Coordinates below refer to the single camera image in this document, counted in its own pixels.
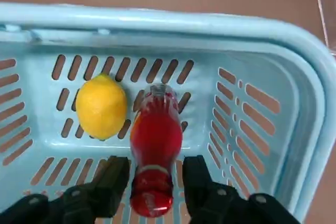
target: plastic basket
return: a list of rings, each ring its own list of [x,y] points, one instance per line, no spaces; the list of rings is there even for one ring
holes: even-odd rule
[[[139,217],[128,186],[112,223],[186,222],[181,160],[197,154],[213,180],[243,197],[272,194],[304,219],[336,136],[336,65],[314,36],[252,17],[6,3],[0,27],[0,210],[91,181],[110,155],[131,158],[137,96],[163,81],[178,93],[185,129],[174,208]],[[82,132],[74,106],[102,71],[129,99],[122,131],[105,142]]]

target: yellow lemon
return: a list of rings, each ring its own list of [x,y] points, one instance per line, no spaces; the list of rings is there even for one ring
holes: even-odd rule
[[[83,130],[95,138],[105,140],[118,133],[125,122],[125,92],[107,74],[101,73],[79,90],[76,111]]]

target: red bottle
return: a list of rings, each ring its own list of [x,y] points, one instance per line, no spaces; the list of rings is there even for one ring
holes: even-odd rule
[[[131,130],[131,151],[138,167],[130,201],[138,214],[158,217],[171,208],[171,168],[181,145],[176,94],[164,84],[150,86]]]

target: screw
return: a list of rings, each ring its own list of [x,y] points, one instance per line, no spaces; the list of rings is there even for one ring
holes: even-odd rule
[[[261,204],[265,204],[266,203],[266,198],[262,195],[257,195],[256,196],[256,201],[258,201]]]
[[[71,193],[71,196],[73,196],[73,197],[76,197],[76,196],[78,196],[78,195],[80,195],[80,191],[73,191],[72,193]]]
[[[35,203],[38,203],[39,202],[39,199],[38,198],[32,198],[28,203],[30,204],[30,205],[32,205],[32,204],[35,204]]]
[[[226,190],[224,190],[224,189],[219,189],[219,190],[217,191],[217,193],[218,193],[218,195],[225,196],[225,195],[226,195]]]

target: bottle cap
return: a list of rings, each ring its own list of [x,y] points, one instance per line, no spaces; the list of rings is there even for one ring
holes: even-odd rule
[[[169,173],[148,169],[135,175],[132,182],[131,206],[145,217],[159,217],[173,204],[173,183]]]

